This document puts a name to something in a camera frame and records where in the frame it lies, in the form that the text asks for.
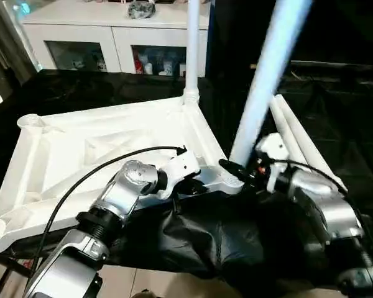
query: black fabric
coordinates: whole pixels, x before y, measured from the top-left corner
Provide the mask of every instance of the black fabric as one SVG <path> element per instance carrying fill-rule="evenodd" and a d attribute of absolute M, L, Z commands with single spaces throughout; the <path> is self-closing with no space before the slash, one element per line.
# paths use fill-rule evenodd
<path fill-rule="evenodd" d="M 199 81 L 200 107 L 228 155 L 247 96 Z M 183 81 L 133 74 L 42 71 L 0 105 L 0 185 L 24 115 L 56 114 L 182 94 Z M 282 93 L 334 172 L 349 189 L 373 238 L 373 88 L 284 81 Z M 274 132 L 268 115 L 262 134 Z M 219 276 L 246 297 L 283 294 L 283 279 L 331 284 L 333 272 L 306 212 L 280 194 L 205 194 L 136 212 L 111 248 L 110 264 Z M 49 235 L 50 251 L 67 230 Z M 31 258 L 39 236 L 15 242 L 3 255 Z"/>

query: black cable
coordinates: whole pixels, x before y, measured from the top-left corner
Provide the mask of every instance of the black cable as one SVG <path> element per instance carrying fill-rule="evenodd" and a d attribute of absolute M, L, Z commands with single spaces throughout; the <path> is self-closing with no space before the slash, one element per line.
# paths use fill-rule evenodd
<path fill-rule="evenodd" d="M 127 153 L 125 155 L 122 155 L 122 156 L 119 156 L 119 157 L 116 157 L 116 158 L 113 158 L 112 160 L 109 160 L 99 166 L 97 166 L 95 169 L 92 169 L 90 172 L 88 172 L 87 174 L 85 174 L 82 178 L 80 178 L 64 195 L 63 197 L 59 200 L 58 204 L 55 206 L 53 212 L 51 213 L 51 216 L 45 226 L 45 229 L 44 229 L 44 232 L 42 234 L 42 238 L 40 240 L 40 243 L 39 243 L 39 247 L 36 251 L 36 256 L 33 260 L 33 263 L 32 263 L 32 267 L 31 267 L 31 276 L 35 273 L 36 269 L 37 269 L 37 263 L 39 262 L 39 257 L 40 257 L 40 254 L 42 253 L 42 250 L 43 250 L 43 247 L 44 247 L 44 241 L 48 235 L 48 231 L 50 230 L 51 226 L 52 226 L 52 223 L 54 221 L 54 218 L 55 216 L 57 215 L 59 209 L 61 208 L 61 206 L 63 205 L 63 203 L 65 202 L 65 200 L 68 198 L 68 196 L 76 189 L 76 187 L 78 187 L 82 182 L 84 182 L 87 178 L 89 178 L 90 176 L 92 176 L 93 174 L 95 174 L 96 172 L 98 172 L 99 170 L 105 168 L 106 166 L 109 166 L 119 160 L 123 160 L 127 157 L 130 157 L 132 155 L 136 155 L 136 154 L 140 154 L 140 153 L 143 153 L 143 152 L 148 152 L 148 151 L 154 151 L 154 150 L 176 150 L 177 151 L 177 154 L 178 152 L 182 152 L 183 148 L 180 148 L 180 147 L 172 147 L 172 146 L 157 146 L 157 147 L 149 147 L 149 148 L 145 148 L 145 149 L 140 149 L 140 150 L 136 150 L 134 152 L 130 152 L 130 153 Z"/>
<path fill-rule="evenodd" d="M 288 165 L 297 165 L 297 166 L 302 166 L 302 167 L 307 168 L 307 169 L 311 169 L 312 171 L 317 172 L 318 174 L 322 175 L 323 177 L 325 177 L 326 179 L 329 179 L 332 183 L 334 183 L 334 185 L 337 186 L 338 191 L 345 198 L 347 198 L 347 190 L 344 187 L 342 187 L 342 185 L 340 185 L 340 183 L 338 183 L 334 178 L 330 177 L 329 175 L 327 175 L 325 172 L 321 171 L 320 169 L 317 169 L 313 166 L 307 165 L 305 163 L 300 163 L 300 162 L 294 161 L 294 160 L 274 160 L 274 159 L 270 159 L 270 160 L 271 160 L 271 162 L 274 162 L 274 163 L 287 163 Z M 351 199 L 349 203 L 351 204 L 352 209 L 355 211 L 357 218 L 359 219 L 360 223 L 362 224 L 362 227 L 365 231 L 365 234 L 369 237 L 369 240 L 371 241 L 371 244 L 373 245 L 373 236 L 372 236 L 370 230 L 366 227 L 365 222 L 363 221 L 361 211 L 359 211 L 359 209 L 356 207 L 356 204 L 355 204 L 353 199 Z"/>

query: tile floor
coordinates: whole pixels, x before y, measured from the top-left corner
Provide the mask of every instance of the tile floor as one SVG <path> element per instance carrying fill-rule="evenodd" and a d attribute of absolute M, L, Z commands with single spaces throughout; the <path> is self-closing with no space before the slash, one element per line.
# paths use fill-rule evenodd
<path fill-rule="evenodd" d="M 0 277 L 4 267 L 0 265 Z M 241 298 L 226 283 L 219 280 L 200 280 L 190 274 L 143 270 L 119 266 L 105 266 L 100 271 L 104 285 L 99 298 L 129 298 L 150 289 L 164 298 Z M 21 298 L 26 278 L 12 273 L 0 298 Z M 288 295 L 285 298 L 342 298 L 340 293 L 329 290 L 313 290 Z"/>

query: silver robotic arm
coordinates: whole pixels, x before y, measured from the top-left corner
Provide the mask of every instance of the silver robotic arm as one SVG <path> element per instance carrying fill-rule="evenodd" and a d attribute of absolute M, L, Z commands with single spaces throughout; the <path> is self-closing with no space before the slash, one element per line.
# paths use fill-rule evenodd
<path fill-rule="evenodd" d="M 199 172 L 199 164 L 190 151 L 172 158 L 160 169 L 136 160 L 127 161 L 90 210 L 78 214 L 79 225 L 65 235 L 36 271 L 24 297 L 96 297 L 102 285 L 97 271 L 140 196 L 157 194 L 167 199 L 177 183 Z"/>
<path fill-rule="evenodd" d="M 290 167 L 285 162 L 288 151 L 278 133 L 263 138 L 256 153 L 252 171 L 226 160 L 219 163 L 241 181 L 282 192 L 306 209 L 315 221 L 329 264 L 338 273 L 336 283 L 341 292 L 349 297 L 373 297 L 373 259 L 365 247 L 360 218 L 342 186 L 324 173 Z"/>

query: white plastic tube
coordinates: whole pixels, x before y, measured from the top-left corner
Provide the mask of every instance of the white plastic tube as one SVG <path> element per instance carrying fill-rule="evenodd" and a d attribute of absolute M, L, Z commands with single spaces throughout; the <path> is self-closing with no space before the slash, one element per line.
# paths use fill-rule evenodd
<path fill-rule="evenodd" d="M 282 139 L 285 142 L 287 150 L 289 151 L 290 159 L 307 165 L 303 152 L 298 146 L 298 143 L 293 135 L 293 132 L 287 124 L 286 118 L 281 108 L 279 107 L 275 97 L 271 100 L 269 108 L 271 110 L 272 117 L 275 120 L 275 125 L 278 130 L 278 133 L 282 136 Z"/>
<path fill-rule="evenodd" d="M 247 165 L 268 111 L 269 102 L 279 84 L 311 3 L 312 0 L 276 2 L 231 151 L 231 161 Z"/>
<path fill-rule="evenodd" d="M 186 46 L 185 102 L 198 102 L 198 47 L 199 47 L 199 8 L 200 0 L 188 3 L 188 44 Z"/>
<path fill-rule="evenodd" d="M 312 142 L 310 136 L 307 134 L 304 127 L 297 119 L 296 115 L 293 113 L 292 109 L 289 107 L 283 96 L 276 95 L 274 100 L 276 101 L 279 108 L 282 110 L 285 120 L 287 121 L 287 124 L 290 127 L 290 129 L 292 130 L 293 135 L 296 141 L 298 142 L 298 146 L 303 152 L 308 164 L 325 172 L 327 175 L 331 176 L 338 183 L 340 183 L 340 185 L 342 185 L 343 188 L 346 189 L 342 180 L 338 178 L 336 175 L 334 175 L 334 173 L 328 166 L 327 162 L 323 158 L 322 154 L 319 152 L 315 144 Z"/>

